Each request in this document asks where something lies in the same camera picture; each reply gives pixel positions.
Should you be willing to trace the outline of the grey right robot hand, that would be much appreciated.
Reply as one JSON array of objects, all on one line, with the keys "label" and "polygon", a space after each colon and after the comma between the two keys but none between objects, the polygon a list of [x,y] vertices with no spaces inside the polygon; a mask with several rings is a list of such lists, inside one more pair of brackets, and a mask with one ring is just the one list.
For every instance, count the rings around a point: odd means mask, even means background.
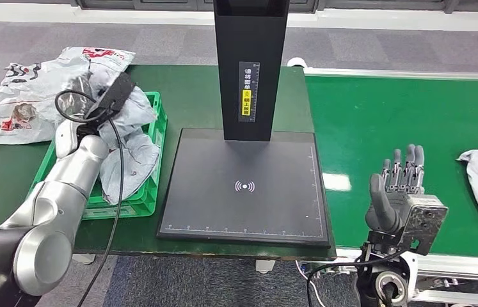
[{"label": "grey right robot hand", "polygon": [[406,195],[424,193],[424,161],[423,147],[410,144],[405,161],[396,148],[393,159],[383,161],[381,172],[370,176],[370,205],[365,221],[371,230],[395,234],[402,228],[408,211]]}]

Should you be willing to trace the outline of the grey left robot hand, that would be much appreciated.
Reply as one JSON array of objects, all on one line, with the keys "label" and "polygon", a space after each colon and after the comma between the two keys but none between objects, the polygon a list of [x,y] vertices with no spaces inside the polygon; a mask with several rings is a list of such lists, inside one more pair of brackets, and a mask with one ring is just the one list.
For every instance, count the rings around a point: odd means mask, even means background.
[{"label": "grey left robot hand", "polygon": [[70,78],[56,96],[56,109],[69,117],[85,119],[88,117],[92,102],[92,89],[89,83],[90,72]]}]

